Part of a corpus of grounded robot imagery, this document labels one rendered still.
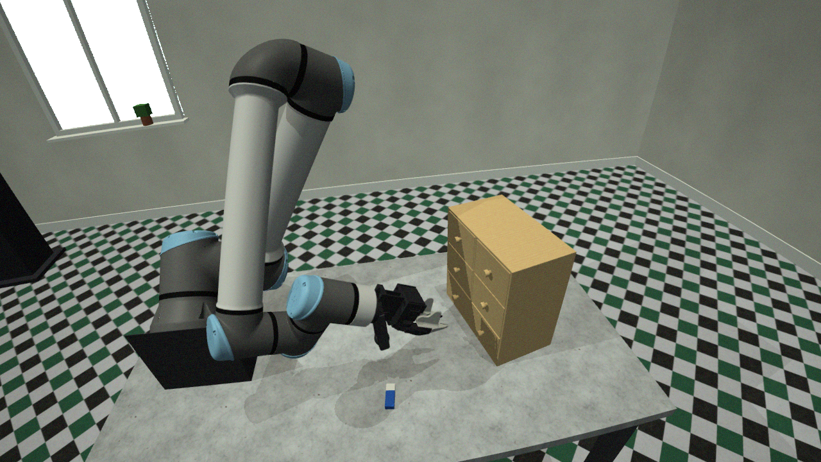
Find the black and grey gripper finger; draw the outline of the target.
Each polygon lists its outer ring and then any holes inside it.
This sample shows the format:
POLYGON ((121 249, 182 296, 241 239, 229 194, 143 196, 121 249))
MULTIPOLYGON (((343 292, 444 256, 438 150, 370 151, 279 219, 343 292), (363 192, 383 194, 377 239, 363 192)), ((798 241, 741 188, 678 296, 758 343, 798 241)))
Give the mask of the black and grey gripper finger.
POLYGON ((428 316, 429 314, 433 313, 431 311, 431 308, 433 307, 433 302, 434 302, 433 298, 427 298, 427 300, 425 300, 424 302, 426 303, 427 307, 423 311, 423 314, 420 313, 419 316, 421 316, 421 315, 428 316))
POLYGON ((401 327, 404 333, 415 334, 421 336, 422 334, 429 334, 438 330, 448 328, 447 324, 439 323, 442 312, 435 311, 428 316, 418 316, 416 323, 412 323, 411 327, 401 327))

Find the blue and white eraser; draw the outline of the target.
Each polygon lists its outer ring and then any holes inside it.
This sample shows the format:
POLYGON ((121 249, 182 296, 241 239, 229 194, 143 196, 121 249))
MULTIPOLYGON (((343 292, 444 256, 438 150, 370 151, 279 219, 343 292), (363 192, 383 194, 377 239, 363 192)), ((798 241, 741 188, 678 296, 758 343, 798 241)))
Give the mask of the blue and white eraser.
POLYGON ((395 384, 386 384, 385 409, 394 409, 395 384))

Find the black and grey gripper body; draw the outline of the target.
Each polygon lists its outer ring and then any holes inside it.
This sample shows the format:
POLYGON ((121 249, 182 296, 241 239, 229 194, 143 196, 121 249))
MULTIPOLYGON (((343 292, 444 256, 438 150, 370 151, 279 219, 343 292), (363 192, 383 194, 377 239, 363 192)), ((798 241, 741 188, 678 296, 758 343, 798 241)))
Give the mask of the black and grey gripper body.
POLYGON ((375 323, 380 315, 385 314, 387 324, 402 332, 404 330, 401 327, 411 327, 414 320, 420 313, 423 314, 427 307, 418 289, 414 286, 398 284, 394 287, 394 291, 390 291, 384 289, 381 284, 377 284, 375 292, 377 293, 377 309, 372 323, 375 323))

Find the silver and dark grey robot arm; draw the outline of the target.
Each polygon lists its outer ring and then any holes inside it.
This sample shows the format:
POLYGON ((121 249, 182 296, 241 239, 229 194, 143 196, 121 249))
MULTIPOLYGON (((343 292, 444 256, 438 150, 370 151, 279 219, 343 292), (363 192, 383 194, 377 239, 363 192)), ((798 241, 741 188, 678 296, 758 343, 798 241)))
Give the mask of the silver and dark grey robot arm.
POLYGON ((235 107, 222 241, 207 230, 162 241, 149 333, 207 327, 216 361, 300 359, 330 323, 367 327, 377 309, 371 286, 300 275, 287 312, 263 312, 263 291, 278 289, 287 276, 285 229, 330 122, 351 106, 355 77, 336 56, 271 39, 240 58, 228 91, 235 107))

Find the tan wooden drawer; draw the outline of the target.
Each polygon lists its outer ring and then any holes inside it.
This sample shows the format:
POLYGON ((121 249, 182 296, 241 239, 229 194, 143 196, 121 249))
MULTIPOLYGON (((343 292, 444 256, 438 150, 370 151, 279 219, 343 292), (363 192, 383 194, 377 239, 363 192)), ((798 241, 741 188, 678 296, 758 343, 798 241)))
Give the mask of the tan wooden drawer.
POLYGON ((449 237, 454 248, 474 267, 475 236, 449 211, 449 237), (460 242, 459 242, 460 241, 460 242))
POLYGON ((470 298, 448 270, 448 295, 469 324, 470 298))
POLYGON ((475 272, 505 306, 510 273, 478 239, 476 239, 475 272))
POLYGON ((489 288, 485 286, 475 273, 472 300, 489 321, 491 327, 501 336, 505 308, 496 300, 495 296, 489 291, 489 288))
POLYGON ((463 287, 464 291, 470 296, 473 270, 450 243, 448 243, 448 269, 455 276, 455 279, 463 287))
POLYGON ((496 355, 498 355, 500 338, 490 327, 489 323, 485 320, 478 308, 476 308, 474 302, 472 302, 470 306, 470 328, 474 331, 481 344, 483 344, 484 348, 491 356, 491 359, 493 359, 496 363, 496 355))

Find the brown wooden chest of drawers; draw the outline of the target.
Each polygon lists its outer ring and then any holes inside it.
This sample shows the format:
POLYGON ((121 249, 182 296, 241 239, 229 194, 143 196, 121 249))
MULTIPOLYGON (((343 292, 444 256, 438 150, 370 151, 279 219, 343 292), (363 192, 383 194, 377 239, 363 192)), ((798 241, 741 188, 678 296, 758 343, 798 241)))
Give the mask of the brown wooden chest of drawers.
POLYGON ((448 207, 448 237, 449 211, 475 236, 470 306, 476 239, 510 273, 495 365, 550 345, 577 251, 504 195, 448 207))

